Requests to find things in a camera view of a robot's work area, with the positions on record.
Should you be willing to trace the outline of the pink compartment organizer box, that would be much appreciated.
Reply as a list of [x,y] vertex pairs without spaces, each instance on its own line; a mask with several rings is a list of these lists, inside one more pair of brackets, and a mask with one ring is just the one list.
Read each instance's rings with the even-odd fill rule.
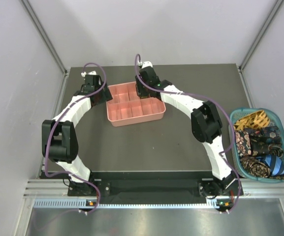
[[136,82],[108,87],[112,100],[106,103],[107,118],[114,127],[162,119],[165,104],[156,98],[139,98]]

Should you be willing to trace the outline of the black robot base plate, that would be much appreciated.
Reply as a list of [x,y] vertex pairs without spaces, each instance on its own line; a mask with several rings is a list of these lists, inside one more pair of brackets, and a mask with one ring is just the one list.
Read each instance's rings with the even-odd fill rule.
[[212,173],[178,172],[93,172],[94,185],[104,204],[183,204],[203,202],[207,197],[237,196],[236,179],[228,191],[212,195]]

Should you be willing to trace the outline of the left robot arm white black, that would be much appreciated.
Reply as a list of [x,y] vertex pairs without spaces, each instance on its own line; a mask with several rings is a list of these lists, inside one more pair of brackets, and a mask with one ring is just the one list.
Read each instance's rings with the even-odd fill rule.
[[41,125],[42,154],[61,166],[69,176],[71,196],[89,196],[95,192],[92,171],[78,155],[76,125],[93,106],[113,99],[107,84],[95,72],[83,72],[84,83],[62,112]]

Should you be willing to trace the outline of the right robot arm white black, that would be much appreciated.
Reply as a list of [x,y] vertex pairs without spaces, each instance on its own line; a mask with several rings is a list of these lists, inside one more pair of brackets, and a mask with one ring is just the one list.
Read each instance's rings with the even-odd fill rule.
[[230,191],[236,175],[225,155],[229,149],[222,145],[222,121],[217,105],[208,98],[205,101],[198,100],[167,80],[161,81],[152,65],[136,65],[135,73],[137,95],[140,98],[156,98],[190,118],[192,134],[203,144],[212,166],[211,194],[224,195]]

